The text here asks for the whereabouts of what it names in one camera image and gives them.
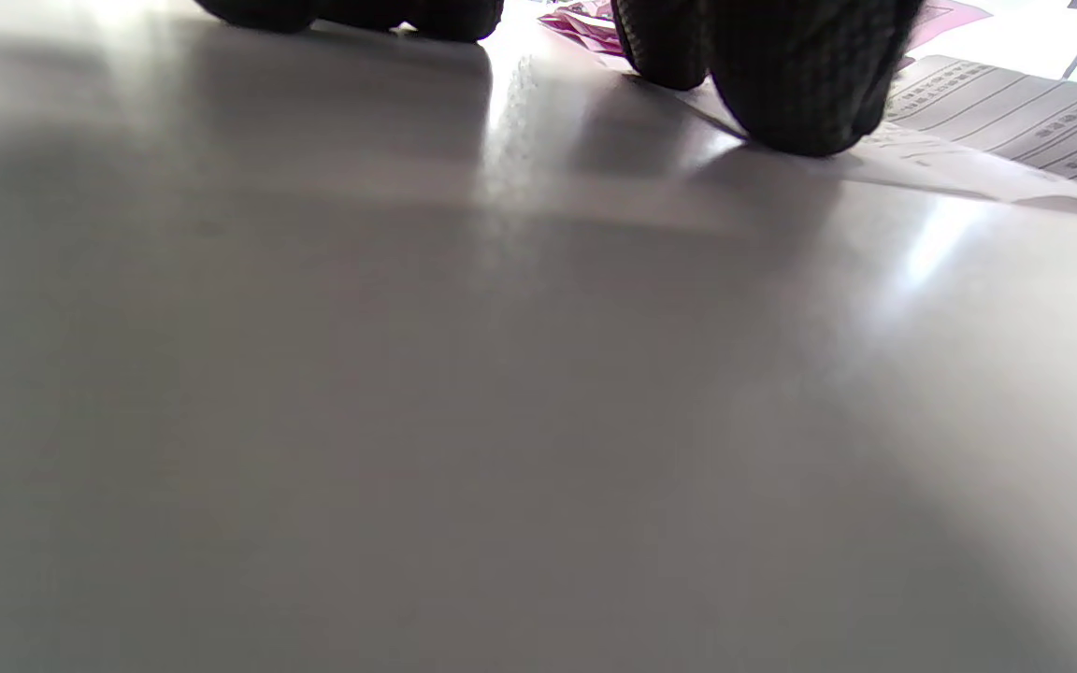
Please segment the person's left hand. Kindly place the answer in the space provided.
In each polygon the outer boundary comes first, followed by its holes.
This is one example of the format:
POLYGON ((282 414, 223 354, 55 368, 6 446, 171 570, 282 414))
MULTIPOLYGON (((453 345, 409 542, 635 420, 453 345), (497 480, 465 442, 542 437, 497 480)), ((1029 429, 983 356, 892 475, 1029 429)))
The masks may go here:
MULTIPOLYGON (((474 43, 501 1, 202 1, 210 16, 266 33, 314 22, 376 33, 406 24, 474 43)), ((654 85, 689 92, 712 78, 751 140, 830 157, 879 128, 919 1, 611 1, 623 55, 654 85)))

